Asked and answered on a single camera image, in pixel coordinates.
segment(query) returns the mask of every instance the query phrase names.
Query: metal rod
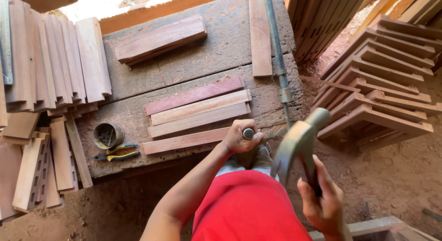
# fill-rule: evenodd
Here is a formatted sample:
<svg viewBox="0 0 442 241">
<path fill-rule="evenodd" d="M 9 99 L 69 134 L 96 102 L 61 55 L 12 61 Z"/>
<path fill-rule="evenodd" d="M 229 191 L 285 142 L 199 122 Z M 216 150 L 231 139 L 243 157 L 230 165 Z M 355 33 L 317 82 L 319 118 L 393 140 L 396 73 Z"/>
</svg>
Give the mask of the metal rod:
<svg viewBox="0 0 442 241">
<path fill-rule="evenodd" d="M 279 76 L 279 94 L 281 96 L 282 106 L 284 107 L 285 119 L 287 121 L 287 127 L 292 126 L 289 114 L 288 103 L 292 101 L 292 94 L 290 92 L 289 81 L 287 80 L 287 70 L 284 65 L 284 58 L 282 57 L 281 42 L 279 41 L 278 27 L 276 26 L 276 17 L 273 9 L 272 0 L 264 0 L 266 4 L 267 18 L 270 26 L 270 38 L 273 44 L 273 53 L 275 54 L 276 61 L 278 63 L 278 76 Z"/>
</svg>

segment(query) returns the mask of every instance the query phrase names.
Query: workbench surface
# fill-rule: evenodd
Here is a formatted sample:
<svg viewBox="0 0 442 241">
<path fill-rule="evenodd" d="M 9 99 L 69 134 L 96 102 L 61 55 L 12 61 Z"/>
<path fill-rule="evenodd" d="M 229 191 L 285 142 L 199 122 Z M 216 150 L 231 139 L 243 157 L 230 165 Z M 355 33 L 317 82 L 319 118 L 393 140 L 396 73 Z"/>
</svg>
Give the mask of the workbench surface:
<svg viewBox="0 0 442 241">
<path fill-rule="evenodd" d="M 302 84 L 292 55 L 295 50 L 293 31 L 284 1 L 273 0 L 273 6 L 289 84 L 291 91 L 294 91 L 302 88 Z M 194 14 L 201 14 L 207 28 L 207 38 L 140 63 L 132 70 L 116 60 L 113 46 L 118 41 L 157 29 Z M 278 135 L 283 132 L 281 130 L 286 129 L 286 126 L 284 128 L 284 112 L 279 100 L 280 88 L 277 76 L 253 78 L 252 75 L 248 0 L 213 1 L 105 35 L 103 41 L 112 83 L 112 96 L 101 103 L 98 111 L 85 114 L 77 120 L 80 138 L 93 178 L 212 149 L 214 144 L 140 155 L 120 162 L 95 162 L 89 159 L 89 157 L 103 152 L 92 141 L 93 130 L 98 124 L 114 122 L 121 125 L 125 132 L 124 142 L 126 143 L 142 144 L 152 141 L 148 135 L 149 121 L 144 115 L 144 104 L 224 78 L 242 76 L 245 88 L 251 91 L 252 114 L 243 116 L 243 119 L 253 117 L 258 128 L 267 137 Z M 274 58 L 272 63 L 273 74 L 276 75 L 277 65 Z M 301 101 L 302 91 L 293 93 L 293 101 L 290 103 L 292 121 L 298 120 L 301 114 Z M 177 132 L 162 138 L 227 127 L 231 123 L 230 119 Z"/>
</svg>

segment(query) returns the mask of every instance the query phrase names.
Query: person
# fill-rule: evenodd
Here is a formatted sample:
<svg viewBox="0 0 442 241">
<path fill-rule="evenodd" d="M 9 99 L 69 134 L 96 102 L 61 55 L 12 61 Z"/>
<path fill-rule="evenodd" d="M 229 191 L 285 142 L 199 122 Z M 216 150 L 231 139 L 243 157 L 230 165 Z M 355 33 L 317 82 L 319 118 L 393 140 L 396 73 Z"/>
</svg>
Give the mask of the person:
<svg viewBox="0 0 442 241">
<path fill-rule="evenodd" d="M 242 130 L 252 128 L 251 140 Z M 270 177 L 268 144 L 259 149 L 251 170 L 239 166 L 234 154 L 251 150 L 263 138 L 252 119 L 235 120 L 225 139 L 173 186 L 153 210 L 142 241 L 178 241 L 183 226 L 195 214 L 192 240 L 311 241 L 296 217 L 284 187 Z M 297 187 L 307 220 L 326 241 L 351 240 L 343 219 L 343 192 L 314 156 L 323 196 L 306 182 Z"/>
</svg>

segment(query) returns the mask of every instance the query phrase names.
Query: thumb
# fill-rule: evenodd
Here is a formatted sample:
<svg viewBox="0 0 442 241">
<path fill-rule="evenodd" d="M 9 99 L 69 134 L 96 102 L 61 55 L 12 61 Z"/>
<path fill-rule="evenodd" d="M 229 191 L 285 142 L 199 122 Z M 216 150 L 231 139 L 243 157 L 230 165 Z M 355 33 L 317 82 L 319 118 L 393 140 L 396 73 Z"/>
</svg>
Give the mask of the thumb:
<svg viewBox="0 0 442 241">
<path fill-rule="evenodd" d="M 302 197 L 302 211 L 304 215 L 306 217 L 320 216 L 320 206 L 313 188 L 305 181 L 302 181 L 302 178 L 299 178 L 297 186 Z"/>
<path fill-rule="evenodd" d="M 251 141 L 253 142 L 253 146 L 257 145 L 259 142 L 261 142 L 262 138 L 264 138 L 264 133 L 258 132 L 255 135 L 253 135 Z"/>
</svg>

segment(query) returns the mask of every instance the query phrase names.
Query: claw hammer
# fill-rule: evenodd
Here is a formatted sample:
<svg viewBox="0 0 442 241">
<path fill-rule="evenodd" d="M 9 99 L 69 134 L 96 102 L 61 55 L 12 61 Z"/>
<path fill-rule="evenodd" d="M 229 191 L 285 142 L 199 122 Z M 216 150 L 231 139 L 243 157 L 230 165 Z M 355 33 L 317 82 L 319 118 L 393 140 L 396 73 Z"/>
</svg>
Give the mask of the claw hammer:
<svg viewBox="0 0 442 241">
<path fill-rule="evenodd" d="M 279 145 L 270 174 L 279 176 L 280 183 L 286 187 L 289 170 L 294 159 L 300 159 L 307 182 L 315 191 L 317 197 L 322 196 L 318 183 L 316 165 L 313 161 L 313 143 L 315 134 L 330 120 L 330 112 L 324 108 L 316 108 L 305 121 L 297 121 L 285 134 Z"/>
</svg>

